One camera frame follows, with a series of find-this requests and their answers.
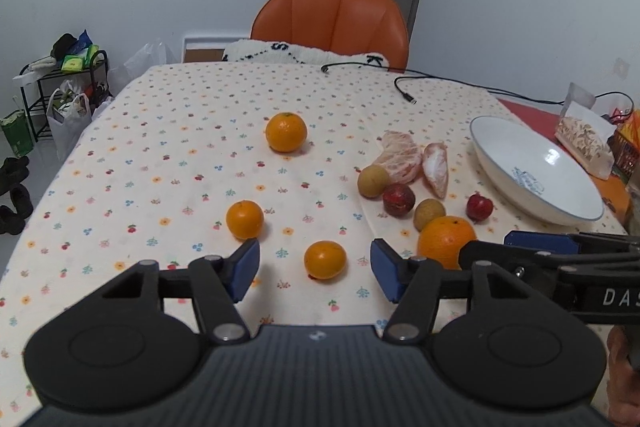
black shoe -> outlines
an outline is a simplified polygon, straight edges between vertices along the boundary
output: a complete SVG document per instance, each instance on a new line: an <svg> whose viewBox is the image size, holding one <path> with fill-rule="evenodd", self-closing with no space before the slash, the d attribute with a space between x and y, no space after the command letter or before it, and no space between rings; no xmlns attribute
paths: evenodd
<svg viewBox="0 0 640 427"><path fill-rule="evenodd" d="M0 206L0 233L8 232L11 235L18 235L24 229L24 226L24 219L18 217L18 215L5 204Z"/></svg>
<svg viewBox="0 0 640 427"><path fill-rule="evenodd" d="M0 171L14 171L15 169L24 169L29 165L29 157L23 156L22 158L6 158Z"/></svg>
<svg viewBox="0 0 640 427"><path fill-rule="evenodd" d="M14 204L15 212L21 219L28 219L33 214L33 204L27 187L21 184L13 185L9 190L11 202Z"/></svg>
<svg viewBox="0 0 640 427"><path fill-rule="evenodd" d="M27 156L22 158L7 158L0 167L0 196L7 192L12 185L18 184L29 176Z"/></svg>

table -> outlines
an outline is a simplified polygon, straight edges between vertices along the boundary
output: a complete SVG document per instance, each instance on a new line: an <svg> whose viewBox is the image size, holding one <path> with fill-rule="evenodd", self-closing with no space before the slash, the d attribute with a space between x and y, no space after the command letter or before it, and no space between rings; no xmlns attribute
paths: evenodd
<svg viewBox="0 0 640 427"><path fill-rule="evenodd" d="M0 283L1 427L38 408L20 352L30 334L82 296L140 259L185 266L207 253L230 254L239 243L225 228L226 209L251 199L265 211L261 265L238 309L260 324L374 324L393 306L369 266L369 245L383 237L404 257L414 252L411 217L387 216L381 201L358 195L358 170L379 154L386 130L416 142L444 140L449 156L451 215L464 215L476 190L495 211L476 226L479 239L501 243L510 230L567 232L505 202L482 172L468 125L492 114L515 117L484 89L440 80L408 80L417 104L405 102L388 73L351 66L328 74L315 66L239 63L152 68L133 81L87 128L34 211ZM275 113L300 113L305 146L278 155L264 139ZM417 201L431 197L419 178ZM585 230L622 233L606 210ZM333 282L310 280L302 256L331 239L348 253ZM186 301L166 311L192 327ZM462 314L463 301L440 306L436 328Z"/></svg>

green bag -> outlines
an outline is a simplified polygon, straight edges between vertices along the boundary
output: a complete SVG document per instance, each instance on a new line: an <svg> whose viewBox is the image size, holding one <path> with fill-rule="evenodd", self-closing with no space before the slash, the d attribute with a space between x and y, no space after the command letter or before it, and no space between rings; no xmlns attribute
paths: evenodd
<svg viewBox="0 0 640 427"><path fill-rule="evenodd" d="M33 151L33 141L29 133L27 117L23 110L17 109L8 117L0 120L0 127L16 158L27 156Z"/></svg>

chair backrest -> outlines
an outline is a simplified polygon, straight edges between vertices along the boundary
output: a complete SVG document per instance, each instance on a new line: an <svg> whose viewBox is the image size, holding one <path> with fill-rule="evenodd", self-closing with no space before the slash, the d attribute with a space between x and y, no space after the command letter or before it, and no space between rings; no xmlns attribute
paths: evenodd
<svg viewBox="0 0 640 427"><path fill-rule="evenodd" d="M393 0L270 0L251 38L340 55L378 52L392 68L405 68L409 55L406 24Z"/></svg>

white plastic bag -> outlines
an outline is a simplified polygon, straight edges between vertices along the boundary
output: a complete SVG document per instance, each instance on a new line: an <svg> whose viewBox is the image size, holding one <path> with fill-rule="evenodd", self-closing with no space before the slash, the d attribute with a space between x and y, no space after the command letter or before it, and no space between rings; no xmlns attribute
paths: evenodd
<svg viewBox="0 0 640 427"><path fill-rule="evenodd" d="M91 120L95 122L96 118L98 118L104 110L109 107L110 103L113 102L113 97L108 96L94 111L94 115L91 117Z"/></svg>
<svg viewBox="0 0 640 427"><path fill-rule="evenodd" d="M145 74L146 70L152 66L175 64L176 62L177 60L171 52L171 49L160 39L156 39L138 50L136 54L123 65L109 72L111 94L117 95L127 87L127 84Z"/></svg>
<svg viewBox="0 0 640 427"><path fill-rule="evenodd" d="M90 85L91 77L88 74L75 74L74 76L62 81L62 84L60 84L60 91L67 92L70 90L71 92L80 94Z"/></svg>
<svg viewBox="0 0 640 427"><path fill-rule="evenodd" d="M49 99L47 106L47 121L51 127L53 142L56 144L58 159L63 162L71 154L76 146L82 131L91 123L91 111L89 99L84 93L75 97L69 110L65 113L65 120L61 123L53 117L52 104L54 96L60 90L57 89Z"/></svg>

